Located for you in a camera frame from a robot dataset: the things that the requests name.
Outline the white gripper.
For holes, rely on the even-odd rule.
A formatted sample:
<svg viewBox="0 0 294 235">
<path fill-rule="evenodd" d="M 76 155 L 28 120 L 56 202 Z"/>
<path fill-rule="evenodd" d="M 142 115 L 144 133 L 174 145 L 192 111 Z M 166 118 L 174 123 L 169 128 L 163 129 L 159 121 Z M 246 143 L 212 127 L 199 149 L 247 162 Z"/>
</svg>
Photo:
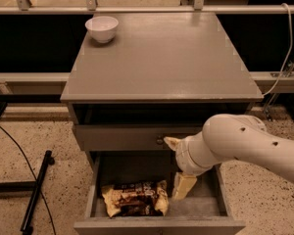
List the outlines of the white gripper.
<svg viewBox="0 0 294 235">
<path fill-rule="evenodd" d="M 177 165 L 182 171 L 175 174 L 172 198 L 176 201 L 183 200 L 196 184 L 196 176 L 210 170 L 221 160 L 208 148 L 202 133 L 181 140 L 165 137 L 164 141 L 171 150 L 175 151 Z"/>
</svg>

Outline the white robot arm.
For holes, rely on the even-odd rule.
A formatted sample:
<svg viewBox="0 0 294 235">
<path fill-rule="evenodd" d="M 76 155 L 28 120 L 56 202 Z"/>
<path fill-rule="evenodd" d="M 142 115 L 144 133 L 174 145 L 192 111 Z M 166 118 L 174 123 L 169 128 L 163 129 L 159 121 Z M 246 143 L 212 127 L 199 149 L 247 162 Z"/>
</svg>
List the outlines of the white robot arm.
<svg viewBox="0 0 294 235">
<path fill-rule="evenodd" d="M 197 177 L 214 165 L 238 160 L 261 166 L 294 184 L 294 141 L 267 133 L 257 117 L 221 114 L 206 120 L 202 130 L 182 139 L 166 137 L 180 171 L 172 197 L 184 199 Z"/>
</svg>

